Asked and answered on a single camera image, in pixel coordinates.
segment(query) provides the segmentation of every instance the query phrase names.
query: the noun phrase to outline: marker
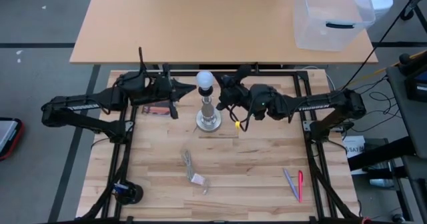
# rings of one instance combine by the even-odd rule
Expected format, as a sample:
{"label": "marker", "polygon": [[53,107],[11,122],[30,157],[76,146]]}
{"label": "marker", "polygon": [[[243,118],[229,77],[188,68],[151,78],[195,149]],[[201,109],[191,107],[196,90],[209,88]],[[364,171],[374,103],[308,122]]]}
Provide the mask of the marker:
{"label": "marker", "polygon": [[285,173],[285,177],[288,180],[289,186],[291,187],[292,192],[294,193],[296,199],[298,200],[299,199],[298,193],[296,193],[296,189],[295,189],[294,183],[292,182],[291,176],[289,175],[288,171],[284,168],[283,168],[283,173]]}
{"label": "marker", "polygon": [[300,203],[302,202],[302,171],[298,171],[298,191],[300,191]]}

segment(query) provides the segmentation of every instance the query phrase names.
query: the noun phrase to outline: purple pen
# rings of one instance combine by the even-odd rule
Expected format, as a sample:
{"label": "purple pen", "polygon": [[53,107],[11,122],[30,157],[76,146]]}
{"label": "purple pen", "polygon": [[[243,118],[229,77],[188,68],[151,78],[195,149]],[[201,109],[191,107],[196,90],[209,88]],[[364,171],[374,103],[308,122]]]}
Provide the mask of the purple pen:
{"label": "purple pen", "polygon": [[296,189],[295,189],[294,183],[292,182],[291,176],[289,175],[288,171],[284,168],[283,168],[283,173],[285,173],[285,177],[289,182],[289,186],[291,187],[292,192],[294,193],[296,200],[299,201],[300,198],[298,197],[298,194],[296,193]]}

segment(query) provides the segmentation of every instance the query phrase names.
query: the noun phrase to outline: bin handle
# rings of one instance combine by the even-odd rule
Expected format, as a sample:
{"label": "bin handle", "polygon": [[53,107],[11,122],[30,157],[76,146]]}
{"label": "bin handle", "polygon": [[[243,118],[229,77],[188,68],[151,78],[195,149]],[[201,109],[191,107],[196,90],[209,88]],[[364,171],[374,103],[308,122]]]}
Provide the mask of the bin handle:
{"label": "bin handle", "polygon": [[337,28],[337,29],[353,29],[354,24],[344,25],[344,24],[326,23],[326,27]]}

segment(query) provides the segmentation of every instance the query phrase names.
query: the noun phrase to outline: floor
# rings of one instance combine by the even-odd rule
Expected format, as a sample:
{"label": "floor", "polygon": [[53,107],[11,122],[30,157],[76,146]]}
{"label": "floor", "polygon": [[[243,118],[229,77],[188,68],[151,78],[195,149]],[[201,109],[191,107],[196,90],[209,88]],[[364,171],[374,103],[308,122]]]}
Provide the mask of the floor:
{"label": "floor", "polygon": [[[372,41],[379,41],[385,30],[399,14],[408,0],[394,0],[394,6],[382,20],[369,29]],[[0,43],[73,43],[90,0],[0,0]],[[419,5],[427,15],[427,1]],[[427,33],[417,18],[399,20],[385,41],[425,41]],[[387,67],[398,60],[402,53],[414,54],[425,48],[379,48],[376,52],[380,64],[363,68],[360,76]],[[56,95],[74,95],[87,91],[92,66],[69,64],[72,49],[1,49],[0,48],[0,116],[17,117],[25,123],[25,134],[13,156],[0,163],[0,216],[4,223],[43,223],[53,208],[59,180],[69,152],[74,128],[46,128],[41,122],[40,106]],[[352,76],[358,66],[323,65],[336,87]],[[99,70],[94,91],[105,88],[112,69],[135,69],[132,66],[109,65]],[[371,83],[379,77],[363,81],[354,87]],[[373,91],[392,96],[386,82]],[[387,103],[377,102],[364,95],[368,110],[385,109]],[[89,112],[96,117],[99,112]],[[356,122],[355,129],[367,129],[389,117],[373,113]],[[406,135],[403,122],[393,118],[363,133],[350,131],[348,135],[364,135],[366,138],[387,137],[390,141]],[[93,134],[84,131],[77,150],[69,184],[58,220],[71,220],[79,201],[85,169],[89,158]],[[394,192],[374,188],[368,180],[354,177],[362,214],[390,220],[398,207]],[[412,208],[419,221],[417,208]]]}

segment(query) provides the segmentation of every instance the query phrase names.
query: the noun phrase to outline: butcher block tabletop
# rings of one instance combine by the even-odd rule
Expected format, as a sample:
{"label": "butcher block tabletop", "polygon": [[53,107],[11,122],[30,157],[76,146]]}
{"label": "butcher block tabletop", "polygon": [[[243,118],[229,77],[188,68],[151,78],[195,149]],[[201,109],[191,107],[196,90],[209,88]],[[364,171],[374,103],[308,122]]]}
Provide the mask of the butcher block tabletop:
{"label": "butcher block tabletop", "polygon": [[[323,70],[307,71],[313,94],[329,91]],[[111,86],[123,71],[112,71]],[[195,84],[195,77],[175,77],[182,83]],[[247,77],[246,87],[265,83],[280,93],[296,96],[292,77]],[[213,85],[212,102],[218,102],[220,88]],[[238,131],[222,111],[222,125],[214,133],[197,129],[195,115],[201,107],[197,91],[187,94],[177,103],[179,119],[169,115],[143,113],[139,107],[136,117],[127,179],[141,185],[143,199],[135,205],[123,206],[121,219],[133,216],[136,221],[308,221],[317,216],[300,116],[274,121],[250,121],[247,132]],[[322,119],[331,110],[317,111]],[[243,119],[246,111],[235,109]],[[101,114],[100,119],[113,121],[119,113]],[[105,138],[96,135],[95,141]],[[341,143],[338,134],[330,139]],[[206,195],[203,187],[192,184],[186,177],[181,159],[189,150],[194,171],[209,182]],[[330,143],[324,144],[332,187],[348,207],[357,213],[359,206],[345,151]],[[93,146],[77,217],[84,215],[104,190],[111,162],[113,144],[108,140]],[[299,203],[284,177],[286,168],[298,186],[298,171],[304,174],[303,201]],[[326,194],[321,188],[323,207],[328,216]],[[110,205],[111,217],[115,200]]]}

